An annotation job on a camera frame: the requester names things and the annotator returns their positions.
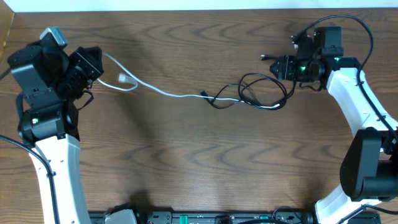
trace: camera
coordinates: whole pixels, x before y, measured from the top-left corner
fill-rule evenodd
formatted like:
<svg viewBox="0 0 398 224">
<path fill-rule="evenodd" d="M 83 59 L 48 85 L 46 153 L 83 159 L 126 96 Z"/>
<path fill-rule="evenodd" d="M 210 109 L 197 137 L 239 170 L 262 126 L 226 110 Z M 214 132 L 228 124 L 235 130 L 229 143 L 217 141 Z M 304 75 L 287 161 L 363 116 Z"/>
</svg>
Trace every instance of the camera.
<svg viewBox="0 0 398 224">
<path fill-rule="evenodd" d="M 262 57 L 262 60 L 275 60 L 270 71 L 278 80 L 303 83 L 319 80 L 322 87 L 325 87 L 331 70 L 348 67 L 348 64 L 356 61 L 355 58 L 343 57 L 341 27 L 319 27 L 314 30 L 313 39 L 306 32 L 292 36 L 292 39 L 297 49 L 296 55 Z"/>
</svg>

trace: wood grain surface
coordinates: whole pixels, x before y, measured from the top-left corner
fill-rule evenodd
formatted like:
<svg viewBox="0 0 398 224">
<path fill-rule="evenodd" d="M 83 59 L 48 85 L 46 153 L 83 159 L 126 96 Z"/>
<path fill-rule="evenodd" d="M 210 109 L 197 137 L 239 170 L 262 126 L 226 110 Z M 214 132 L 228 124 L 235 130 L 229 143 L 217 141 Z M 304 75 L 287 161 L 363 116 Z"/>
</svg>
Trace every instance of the wood grain surface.
<svg viewBox="0 0 398 224">
<path fill-rule="evenodd" d="M 368 82 L 398 118 L 397 9 L 309 9 L 17 14 L 4 56 L 60 26 L 78 46 L 99 45 L 145 82 L 172 93 L 215 94 L 248 72 L 270 75 L 261 54 L 294 54 L 290 36 L 332 14 L 358 16 L 373 30 Z M 363 60 L 369 40 L 349 19 L 345 55 Z M 104 81 L 121 71 L 103 59 Z M 0 70 L 7 68 L 5 62 Z M 290 82 L 284 82 L 288 89 Z M 272 83 L 255 87 L 262 101 L 280 97 Z M 0 133 L 14 139 L 20 88 L 0 82 Z M 264 211 L 281 205 L 309 208 L 339 184 L 340 164 L 352 141 L 335 100 L 326 92 L 296 90 L 279 111 L 235 105 L 216 110 L 199 98 L 170 98 L 140 86 L 132 93 L 96 82 L 95 100 L 80 112 L 81 178 L 89 210 L 132 200 L 174 210 Z M 236 97 L 236 90 L 224 96 Z M 87 98 L 78 100 L 82 105 Z M 0 220 L 42 223 L 39 186 L 27 153 L 0 142 Z M 382 205 L 398 210 L 397 200 Z M 383 223 L 398 218 L 382 215 Z"/>
<path fill-rule="evenodd" d="M 6 46 L 6 40 L 13 18 L 14 13 L 8 8 L 3 0 L 0 0 L 0 62 L 2 60 L 2 51 Z"/>
</svg>

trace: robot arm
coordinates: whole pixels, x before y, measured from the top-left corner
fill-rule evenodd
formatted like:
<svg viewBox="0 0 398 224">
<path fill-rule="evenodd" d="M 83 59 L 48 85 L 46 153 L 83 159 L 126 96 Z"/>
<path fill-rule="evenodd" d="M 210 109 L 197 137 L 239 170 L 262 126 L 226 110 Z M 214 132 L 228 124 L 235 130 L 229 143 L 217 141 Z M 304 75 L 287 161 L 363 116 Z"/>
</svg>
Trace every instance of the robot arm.
<svg viewBox="0 0 398 224">
<path fill-rule="evenodd" d="M 378 131 L 387 131 L 386 126 L 380 122 L 374 110 L 361 93 L 356 81 L 357 71 L 357 68 L 341 68 L 340 70 L 332 71 L 326 89 L 339 104 L 351 128 L 353 136 L 355 136 L 359 129 L 366 129 L 369 127 Z M 365 73 L 363 71 L 361 71 L 360 77 L 363 82 L 363 87 L 372 102 L 382 115 L 386 117 L 385 119 L 390 126 L 396 130 L 398 122 L 391 118 L 382 107 L 365 80 Z"/>
<path fill-rule="evenodd" d="M 30 109 L 20 99 L 18 132 L 24 143 L 51 167 L 53 176 L 34 156 L 45 223 L 90 223 L 80 177 L 78 109 L 73 104 L 103 74 L 99 47 L 79 47 L 68 56 L 67 40 L 58 27 L 47 28 L 40 40 L 8 58 Z M 49 186 L 53 178 L 56 203 Z"/>
<path fill-rule="evenodd" d="M 332 71 L 328 79 L 327 90 L 339 104 L 355 139 L 357 133 L 359 136 L 359 134 L 367 131 L 366 128 L 373 128 L 376 137 L 367 138 L 368 141 L 372 142 L 366 144 L 366 148 L 357 147 L 359 144 L 355 144 L 356 141 L 353 141 L 340 170 L 341 184 L 326 198 L 319 200 L 315 204 L 315 215 L 319 223 L 339 223 L 344 217 L 350 217 L 362 212 L 362 205 L 377 205 L 381 203 L 381 197 L 379 198 L 378 196 L 391 197 L 397 194 L 397 191 L 394 190 L 398 186 L 395 178 L 391 178 L 388 174 L 381 174 L 380 171 L 377 174 L 378 168 L 380 169 L 380 167 L 387 165 L 385 161 L 379 161 L 381 140 L 377 139 L 377 131 L 387 131 L 387 128 L 379 121 L 377 115 L 361 93 L 356 81 L 357 71 L 357 68 L 341 68 L 340 70 Z M 361 71 L 360 77 L 363 87 L 372 102 L 386 117 L 386 121 L 391 127 L 396 130 L 398 122 L 390 117 L 377 100 L 365 79 L 363 71 Z M 367 178 L 372 178 L 374 183 L 380 181 L 380 184 L 377 186 L 363 184 L 363 182 L 366 182 L 364 179 Z M 381 179 L 387 180 L 389 184 L 386 181 L 381 183 Z M 356 193 L 354 193 L 355 190 L 350 190 L 355 187 L 361 188 L 361 190 L 357 190 Z"/>
<path fill-rule="evenodd" d="M 80 143 L 73 136 L 56 136 L 37 141 L 34 151 L 49 161 L 55 172 L 54 184 L 60 223 L 90 223 L 83 185 L 80 178 Z M 43 164 L 31 156 L 37 178 L 44 213 L 44 223 L 55 223 L 49 180 Z"/>
</svg>

